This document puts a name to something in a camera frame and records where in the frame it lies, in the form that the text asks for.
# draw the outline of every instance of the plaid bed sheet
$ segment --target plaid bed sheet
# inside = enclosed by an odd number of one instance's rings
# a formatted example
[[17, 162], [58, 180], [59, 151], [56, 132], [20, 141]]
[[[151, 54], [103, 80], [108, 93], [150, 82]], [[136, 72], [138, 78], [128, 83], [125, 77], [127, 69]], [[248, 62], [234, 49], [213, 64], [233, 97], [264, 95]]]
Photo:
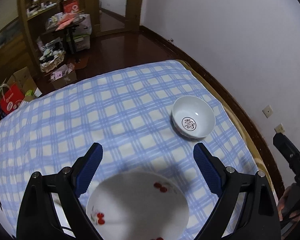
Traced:
[[[0, 199], [11, 225], [34, 171], [57, 173], [98, 142], [104, 157], [80, 202], [86, 205], [95, 187], [119, 172], [157, 172], [185, 194], [190, 218], [181, 239], [194, 239], [218, 198], [194, 162], [198, 141], [181, 138], [171, 125], [172, 105], [183, 95], [205, 100], [215, 113], [215, 129], [202, 140], [207, 149], [225, 166], [254, 174], [257, 166], [223, 106], [190, 71], [174, 60], [135, 66], [59, 89], [0, 122]], [[225, 234], [240, 208], [238, 202]]]

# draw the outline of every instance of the red box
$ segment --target red box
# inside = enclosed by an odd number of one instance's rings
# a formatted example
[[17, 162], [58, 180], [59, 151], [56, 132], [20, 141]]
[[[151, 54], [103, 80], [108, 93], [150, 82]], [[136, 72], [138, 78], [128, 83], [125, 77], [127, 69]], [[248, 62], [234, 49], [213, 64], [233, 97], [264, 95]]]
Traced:
[[78, 0], [65, 0], [62, 2], [63, 12], [71, 13], [79, 11], [79, 1]]

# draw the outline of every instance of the white bowl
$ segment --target white bowl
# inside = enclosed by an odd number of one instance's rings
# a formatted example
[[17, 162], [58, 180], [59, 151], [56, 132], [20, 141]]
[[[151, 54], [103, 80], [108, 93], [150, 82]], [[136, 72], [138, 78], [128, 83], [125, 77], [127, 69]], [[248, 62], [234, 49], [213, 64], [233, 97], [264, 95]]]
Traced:
[[176, 240], [189, 221], [181, 190], [149, 172], [125, 172], [104, 180], [89, 197], [86, 212], [104, 240]]
[[211, 107], [195, 96], [183, 96], [174, 102], [172, 121], [182, 135], [195, 139], [206, 137], [216, 125]]

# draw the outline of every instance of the circular black logo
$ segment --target circular black logo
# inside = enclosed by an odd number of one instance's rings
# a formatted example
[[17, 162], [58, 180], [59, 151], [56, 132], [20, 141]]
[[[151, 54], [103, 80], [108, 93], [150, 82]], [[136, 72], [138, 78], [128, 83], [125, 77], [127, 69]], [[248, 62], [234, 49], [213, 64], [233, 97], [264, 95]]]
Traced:
[[188, 131], [193, 131], [197, 128], [197, 124], [191, 117], [182, 119], [182, 126]]

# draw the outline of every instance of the metal screw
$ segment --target metal screw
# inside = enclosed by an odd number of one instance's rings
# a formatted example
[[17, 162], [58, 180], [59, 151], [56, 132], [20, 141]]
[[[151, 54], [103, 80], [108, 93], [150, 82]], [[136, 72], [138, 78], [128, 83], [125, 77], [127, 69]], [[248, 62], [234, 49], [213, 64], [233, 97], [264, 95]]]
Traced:
[[226, 171], [228, 171], [229, 173], [234, 173], [235, 169], [233, 167], [226, 167]]
[[265, 173], [263, 171], [258, 171], [258, 175], [263, 178], [265, 176]]
[[40, 172], [36, 171], [34, 173], [32, 173], [32, 178], [36, 179], [37, 177], [39, 177]]
[[71, 171], [71, 168], [70, 167], [64, 167], [63, 169], [62, 169], [62, 173], [63, 174], [67, 174], [67, 173], [69, 173]]

